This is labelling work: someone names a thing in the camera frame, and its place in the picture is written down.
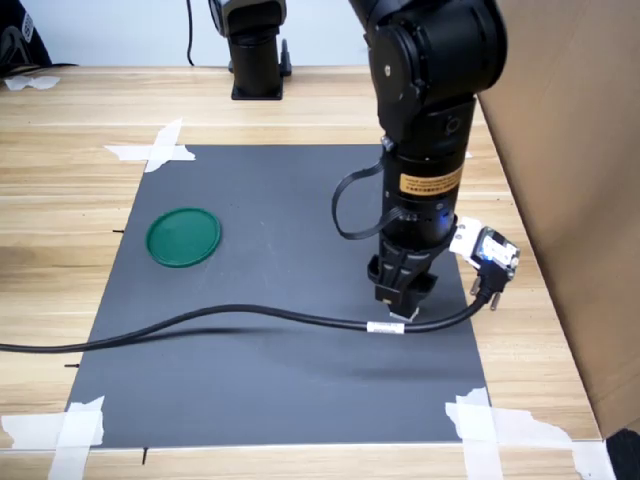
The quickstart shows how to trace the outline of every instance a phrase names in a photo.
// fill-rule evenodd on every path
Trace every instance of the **white label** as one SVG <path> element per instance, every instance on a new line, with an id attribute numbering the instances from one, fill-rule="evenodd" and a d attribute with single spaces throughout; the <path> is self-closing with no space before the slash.
<path id="1" fill-rule="evenodd" d="M 369 333 L 404 333 L 404 323 L 367 322 L 367 332 Z"/>
<path id="2" fill-rule="evenodd" d="M 482 222 L 480 222 L 480 220 L 462 217 L 458 222 L 458 229 L 449 245 L 451 252 L 461 255 L 475 268 L 480 268 L 480 266 L 471 260 L 471 255 L 473 254 L 473 247 L 476 245 L 481 230 Z"/>
<path id="3" fill-rule="evenodd" d="M 22 36 L 27 41 L 27 43 L 31 42 L 31 37 L 33 37 L 33 19 L 28 13 L 24 14 L 24 20 L 22 20 Z"/>
<path id="4" fill-rule="evenodd" d="M 513 247 L 507 248 L 500 245 L 491 237 L 485 237 L 482 242 L 482 252 L 485 257 L 497 260 L 505 267 L 511 263 L 511 257 L 513 257 L 513 254 L 515 253 L 513 252 Z"/>

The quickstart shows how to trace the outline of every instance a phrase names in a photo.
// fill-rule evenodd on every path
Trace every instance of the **masking tape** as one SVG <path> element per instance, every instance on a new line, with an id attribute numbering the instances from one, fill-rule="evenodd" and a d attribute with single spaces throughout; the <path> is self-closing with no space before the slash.
<path id="1" fill-rule="evenodd" d="M 147 160 L 145 173 L 153 172 L 170 160 L 195 160 L 184 145 L 176 145 L 182 128 L 182 119 L 174 120 L 160 130 L 153 145 L 105 145 L 122 161 Z"/>
<path id="2" fill-rule="evenodd" d="M 456 403 L 445 404 L 445 412 L 462 439 L 470 480 L 503 478 L 500 445 L 571 450 L 583 479 L 615 480 L 604 442 L 574 442 L 561 428 L 535 420 L 531 412 L 489 407 L 485 388 L 456 397 Z"/>
<path id="3" fill-rule="evenodd" d="M 0 419 L 12 450 L 55 450 L 49 480 L 82 480 L 92 445 L 101 445 L 104 397 L 72 403 L 67 412 L 9 415 Z"/>

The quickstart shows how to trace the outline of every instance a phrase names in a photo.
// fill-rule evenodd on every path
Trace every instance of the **wooden table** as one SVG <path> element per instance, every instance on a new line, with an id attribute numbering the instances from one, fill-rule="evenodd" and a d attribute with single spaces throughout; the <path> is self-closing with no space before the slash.
<path id="1" fill-rule="evenodd" d="M 0 87 L 0 343 L 85 341 L 143 172 L 104 145 L 378 143 L 367 69 L 298 68 L 282 102 L 232 102 L 223 69 L 59 70 L 51 90 Z M 522 248 L 497 312 L 473 318 L 493 406 L 572 439 L 599 433 L 493 141 L 477 109 L 458 201 Z M 461 265 L 468 290 L 475 273 Z M 65 408 L 81 354 L 0 353 L 0 415 Z M 11 439 L 0 431 L 0 448 Z M 0 478 L 46 478 L 50 453 L 0 454 Z M 505 478 L 572 478 L 571 452 L 501 447 Z M 93 451 L 85 478 L 467 478 L 461 444 Z"/>

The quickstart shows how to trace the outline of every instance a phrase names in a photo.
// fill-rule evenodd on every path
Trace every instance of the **black cable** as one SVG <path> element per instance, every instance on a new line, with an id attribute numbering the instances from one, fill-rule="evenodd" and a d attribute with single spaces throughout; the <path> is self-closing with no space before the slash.
<path id="1" fill-rule="evenodd" d="M 11 57 L 13 57 L 13 55 L 13 50 L 7 50 L 6 52 L 4 52 L 4 55 L 0 57 L 0 66 L 4 66 L 5 64 L 9 63 L 9 60 L 11 59 Z"/>
<path id="2" fill-rule="evenodd" d="M 387 213 L 382 215 L 378 220 L 378 223 L 373 227 L 369 227 L 359 232 L 345 232 L 340 227 L 340 222 L 338 221 L 338 202 L 340 201 L 342 193 L 356 180 L 372 177 L 380 173 L 382 170 L 384 170 L 384 163 L 381 159 L 373 167 L 358 170 L 357 172 L 353 172 L 352 174 L 344 177 L 336 187 L 336 191 L 333 192 L 333 197 L 331 198 L 331 217 L 333 218 L 333 224 L 336 226 L 336 230 L 338 230 L 338 233 L 342 238 L 346 238 L 347 240 L 364 240 L 365 238 L 373 237 L 380 233 L 391 222 L 402 216 L 402 210 L 399 207 L 393 207 Z"/>
<path id="3" fill-rule="evenodd" d="M 211 21 L 213 22 L 214 25 L 217 25 L 216 16 L 213 13 L 213 0 L 207 0 L 207 3 L 209 4 L 209 13 L 211 14 Z"/>
<path id="4" fill-rule="evenodd" d="M 441 330 L 443 328 L 452 327 L 467 318 L 477 313 L 484 305 L 489 302 L 491 298 L 491 292 L 487 292 L 483 289 L 480 290 L 476 299 L 471 305 L 464 310 L 451 315 L 449 317 L 423 323 L 411 323 L 404 326 L 405 333 L 425 333 L 433 332 L 435 330 Z M 141 328 L 134 332 L 125 333 L 122 335 L 104 338 L 102 340 L 94 340 L 92 342 L 77 343 L 73 345 L 59 345 L 51 347 L 39 347 L 30 345 L 11 345 L 0 344 L 0 351 L 3 352 L 16 352 L 16 353 L 73 353 L 73 352 L 86 352 L 91 350 L 100 350 L 104 348 L 120 347 L 136 342 L 142 337 L 151 335 L 152 333 L 159 332 L 166 328 L 178 325 L 180 323 L 192 320 L 198 317 L 204 317 L 207 315 L 216 315 L 219 313 L 255 313 L 259 315 L 267 315 L 270 317 L 283 318 L 285 320 L 291 320 L 298 323 L 305 323 L 307 325 L 317 325 L 321 327 L 341 328 L 345 330 L 357 330 L 367 331 L 367 322 L 358 322 L 354 320 L 341 320 L 330 317 L 320 317 L 316 315 L 309 315 L 305 313 L 292 312 L 290 310 L 282 310 L 279 308 L 265 307 L 261 305 L 217 305 L 214 307 L 201 308 L 199 310 L 193 310 L 191 312 L 177 315 L 168 320 L 158 322 L 154 325 Z"/>
<path id="5" fill-rule="evenodd" d="M 189 45 L 187 46 L 187 60 L 192 67 L 195 67 L 191 60 L 191 46 L 193 45 L 193 13 L 191 12 L 191 0 L 187 0 L 187 15 L 189 16 Z"/>

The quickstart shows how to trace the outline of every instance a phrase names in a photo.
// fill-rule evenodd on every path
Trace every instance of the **power cord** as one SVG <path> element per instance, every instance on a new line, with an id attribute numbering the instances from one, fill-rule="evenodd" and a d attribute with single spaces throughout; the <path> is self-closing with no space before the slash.
<path id="1" fill-rule="evenodd" d="M 191 11 L 191 0 L 187 0 L 187 15 L 189 17 L 189 44 L 187 45 L 187 60 L 189 65 L 195 67 L 191 60 L 191 47 L 193 46 L 193 13 Z"/>
<path id="2" fill-rule="evenodd" d="M 217 305 L 213 307 L 201 308 L 191 312 L 177 315 L 168 320 L 158 322 L 140 330 L 117 335 L 114 337 L 104 338 L 86 343 L 77 343 L 73 345 L 58 346 L 30 346 L 30 345 L 11 345 L 0 344 L 0 351 L 15 353 L 74 353 L 87 352 L 91 350 L 101 350 L 105 348 L 121 347 L 136 343 L 140 338 L 146 337 L 153 333 L 159 332 L 174 325 L 192 320 L 194 318 L 204 317 L 208 315 L 216 315 L 221 313 L 254 313 L 258 315 L 267 315 L 270 317 L 278 317 L 284 320 L 291 320 L 297 323 L 307 325 L 316 325 L 320 327 L 340 328 L 344 330 L 356 330 L 360 332 L 379 332 L 379 333 L 426 333 L 442 330 L 444 328 L 453 327 L 458 323 L 475 315 L 483 306 L 489 303 L 493 295 L 493 291 L 482 286 L 476 295 L 476 299 L 464 310 L 440 320 L 434 320 L 423 323 L 377 323 L 377 322 L 359 322 L 354 320 L 341 320 L 331 317 L 321 317 L 309 315 L 305 313 L 292 312 L 290 310 L 282 310 L 279 308 L 266 307 L 262 305 L 250 304 L 230 304 Z"/>

